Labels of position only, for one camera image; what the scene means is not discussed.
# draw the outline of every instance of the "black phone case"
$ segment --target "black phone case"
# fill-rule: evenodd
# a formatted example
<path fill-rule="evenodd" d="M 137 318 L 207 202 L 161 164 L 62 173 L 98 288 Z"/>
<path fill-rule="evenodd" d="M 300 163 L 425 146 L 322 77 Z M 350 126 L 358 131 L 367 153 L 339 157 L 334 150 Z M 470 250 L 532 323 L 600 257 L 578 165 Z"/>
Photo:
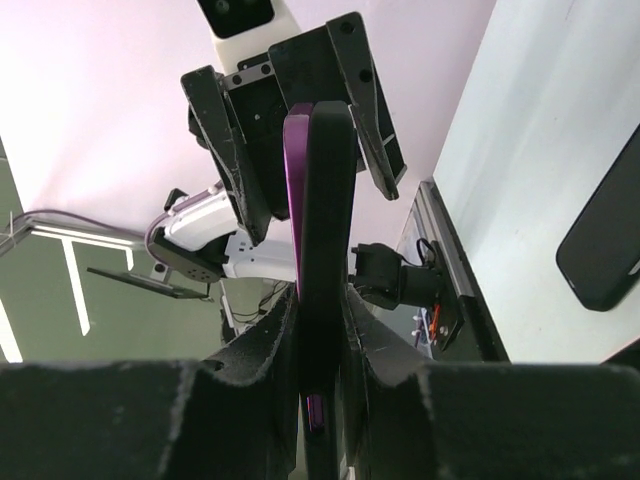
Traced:
<path fill-rule="evenodd" d="M 615 307 L 640 276 L 640 127 L 633 133 L 556 253 L 589 310 Z"/>

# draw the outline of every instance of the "fluorescent light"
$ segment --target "fluorescent light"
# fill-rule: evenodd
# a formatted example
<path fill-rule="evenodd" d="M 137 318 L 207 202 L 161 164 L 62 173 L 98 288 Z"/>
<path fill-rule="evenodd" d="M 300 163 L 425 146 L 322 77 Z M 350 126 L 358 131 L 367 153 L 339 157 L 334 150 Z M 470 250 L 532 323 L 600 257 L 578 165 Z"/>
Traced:
<path fill-rule="evenodd" d="M 22 363 L 18 342 L 16 342 L 16 337 L 13 336 L 13 330 L 4 305 L 2 305 L 2 300 L 0 300 L 0 348 L 2 348 L 2 353 L 4 353 L 7 362 Z"/>
<path fill-rule="evenodd" d="M 112 248 L 114 250 L 124 250 L 124 251 L 131 250 L 131 248 L 129 248 L 126 245 L 99 242 L 97 240 L 88 240 L 80 237 L 71 237 L 69 235 L 63 235 L 59 233 L 47 233 L 47 232 L 39 232 L 37 230 L 34 230 L 33 232 L 31 232 L 31 235 L 36 235 L 38 237 L 56 238 L 58 240 L 69 240 L 76 243 L 83 243 L 85 245 L 94 245 L 96 247 Z"/>
<path fill-rule="evenodd" d="M 62 249 L 64 250 L 64 258 L 67 261 L 67 268 L 69 269 L 71 290 L 73 291 L 73 299 L 76 302 L 76 311 L 78 312 L 80 331 L 82 332 L 82 336 L 85 336 L 87 333 L 89 333 L 91 325 L 89 324 L 89 313 L 87 312 L 87 305 L 84 302 L 84 293 L 82 292 L 82 284 L 80 283 L 80 272 L 78 271 L 76 254 L 73 251 L 73 242 L 67 238 L 63 239 Z"/>
<path fill-rule="evenodd" d="M 127 270 L 133 270 L 133 251 L 130 248 L 127 248 L 124 251 L 125 258 L 127 259 Z"/>
<path fill-rule="evenodd" d="M 132 242 L 131 240 L 123 240 L 121 238 L 107 237 L 105 235 L 95 235 L 93 233 L 77 232 L 75 230 L 69 230 L 66 228 L 56 228 L 56 227 L 46 227 L 43 225 L 36 225 L 34 229 L 35 230 L 33 233 L 37 233 L 37 232 L 57 233 L 59 235 L 64 235 L 65 237 L 73 237 L 73 239 L 74 240 L 77 239 L 77 241 L 80 241 L 81 239 L 96 240 L 98 242 L 115 243 L 116 245 L 125 245 L 125 246 L 133 246 L 135 244 L 135 242 Z"/>

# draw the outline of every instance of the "camera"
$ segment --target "camera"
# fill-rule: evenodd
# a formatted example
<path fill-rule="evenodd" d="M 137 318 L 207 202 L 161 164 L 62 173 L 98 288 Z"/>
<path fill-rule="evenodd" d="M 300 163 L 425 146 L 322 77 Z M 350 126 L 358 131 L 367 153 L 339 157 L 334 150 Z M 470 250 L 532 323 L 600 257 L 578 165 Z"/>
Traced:
<path fill-rule="evenodd" d="M 213 32 L 213 44 L 229 75 L 240 63 L 301 33 L 285 0 L 198 0 Z"/>

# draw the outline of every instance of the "red wire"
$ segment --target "red wire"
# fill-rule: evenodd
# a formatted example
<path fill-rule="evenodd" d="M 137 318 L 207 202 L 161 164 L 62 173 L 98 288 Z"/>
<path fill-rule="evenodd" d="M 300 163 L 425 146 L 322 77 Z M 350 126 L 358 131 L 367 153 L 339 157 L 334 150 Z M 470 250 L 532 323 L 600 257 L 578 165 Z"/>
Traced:
<path fill-rule="evenodd" d="M 431 337 L 431 340 L 433 341 L 434 338 L 436 338 L 436 328 L 438 327 L 438 318 L 440 318 L 440 304 L 436 304 L 434 310 L 433 310 L 433 320 L 431 322 L 431 325 L 429 327 L 429 336 Z"/>

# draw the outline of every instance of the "black cable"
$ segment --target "black cable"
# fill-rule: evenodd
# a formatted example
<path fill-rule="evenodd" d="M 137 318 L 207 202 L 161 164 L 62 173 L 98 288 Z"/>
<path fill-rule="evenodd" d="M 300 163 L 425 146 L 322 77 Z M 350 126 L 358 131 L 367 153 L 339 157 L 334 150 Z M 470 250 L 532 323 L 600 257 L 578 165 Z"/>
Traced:
<path fill-rule="evenodd" d="M 426 257 L 424 256 L 424 252 L 422 251 L 421 245 L 424 245 L 425 247 L 427 247 L 427 250 L 430 250 L 431 253 L 433 253 L 434 258 L 437 256 L 437 253 L 436 253 L 436 249 L 433 248 L 433 245 L 431 245 L 426 238 L 419 238 L 416 241 L 416 250 L 418 250 L 418 257 L 420 257 L 420 261 L 422 262 L 422 265 L 425 266 L 427 265 L 428 262 Z"/>
<path fill-rule="evenodd" d="M 278 286 L 280 284 L 283 284 L 282 288 L 278 289 Z M 234 321 L 237 321 L 238 323 L 243 323 L 243 324 L 248 324 L 248 323 L 252 323 L 254 322 L 260 315 L 264 315 L 265 312 L 264 310 L 262 310 L 262 307 L 264 307 L 267 303 L 269 303 L 271 301 L 271 299 L 273 297 L 275 297 L 276 295 L 278 295 L 279 293 L 282 293 L 288 286 L 287 282 L 284 282 L 282 280 L 276 282 L 276 284 L 273 286 L 273 290 L 271 290 L 271 293 L 265 295 L 262 300 L 260 300 L 260 302 L 258 303 L 258 310 L 256 310 L 253 313 L 236 313 L 236 312 L 231 312 L 231 314 L 234 317 Z M 251 320 L 236 320 L 235 317 L 252 317 Z"/>

